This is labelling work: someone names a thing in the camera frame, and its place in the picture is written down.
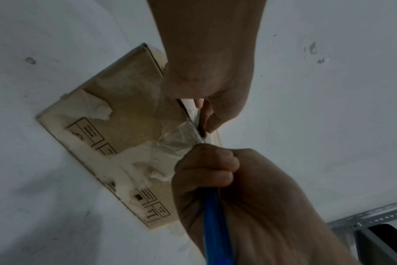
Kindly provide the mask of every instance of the peeled cardboard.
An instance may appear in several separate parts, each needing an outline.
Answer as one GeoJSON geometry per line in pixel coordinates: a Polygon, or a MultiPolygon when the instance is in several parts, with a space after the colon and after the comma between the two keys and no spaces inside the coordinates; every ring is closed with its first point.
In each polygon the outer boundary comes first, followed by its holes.
{"type": "Polygon", "coordinates": [[[165,63],[164,54],[141,45],[38,117],[149,228],[178,220],[173,168],[203,142],[192,100],[161,94],[165,63]]]}

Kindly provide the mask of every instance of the dark spot on floor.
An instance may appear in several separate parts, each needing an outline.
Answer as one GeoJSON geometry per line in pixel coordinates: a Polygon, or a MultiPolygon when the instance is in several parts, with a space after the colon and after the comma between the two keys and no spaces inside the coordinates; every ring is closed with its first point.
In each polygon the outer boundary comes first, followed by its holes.
{"type": "Polygon", "coordinates": [[[31,57],[27,57],[27,58],[25,59],[25,61],[28,62],[29,64],[32,64],[32,65],[35,65],[35,64],[36,64],[36,60],[34,60],[34,59],[31,58],[31,57]]]}

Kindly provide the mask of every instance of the blue pen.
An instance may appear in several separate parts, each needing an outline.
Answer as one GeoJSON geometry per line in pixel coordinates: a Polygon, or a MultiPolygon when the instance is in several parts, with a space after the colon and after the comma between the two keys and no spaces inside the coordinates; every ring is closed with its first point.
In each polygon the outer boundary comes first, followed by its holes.
{"type": "Polygon", "coordinates": [[[207,265],[234,265],[232,245],[217,188],[205,188],[204,249],[207,265]]]}

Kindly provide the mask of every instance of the white floor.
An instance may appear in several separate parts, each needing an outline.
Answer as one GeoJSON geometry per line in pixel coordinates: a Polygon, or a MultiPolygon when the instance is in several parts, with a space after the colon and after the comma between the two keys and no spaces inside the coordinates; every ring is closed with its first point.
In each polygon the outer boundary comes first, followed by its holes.
{"type": "MultiPolygon", "coordinates": [[[[144,0],[98,3],[0,0],[0,264],[201,264],[179,225],[147,231],[35,120],[138,44],[162,48],[144,0]]],[[[269,1],[249,102],[220,133],[326,221],[396,202],[397,0],[269,1]]]]}

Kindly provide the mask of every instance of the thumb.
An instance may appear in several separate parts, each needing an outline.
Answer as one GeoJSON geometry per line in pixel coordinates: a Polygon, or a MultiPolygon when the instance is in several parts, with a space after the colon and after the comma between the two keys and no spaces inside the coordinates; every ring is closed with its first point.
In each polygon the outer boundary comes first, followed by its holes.
{"type": "Polygon", "coordinates": [[[225,122],[227,122],[227,120],[220,119],[216,113],[213,113],[206,121],[206,132],[211,134],[225,122]]]}

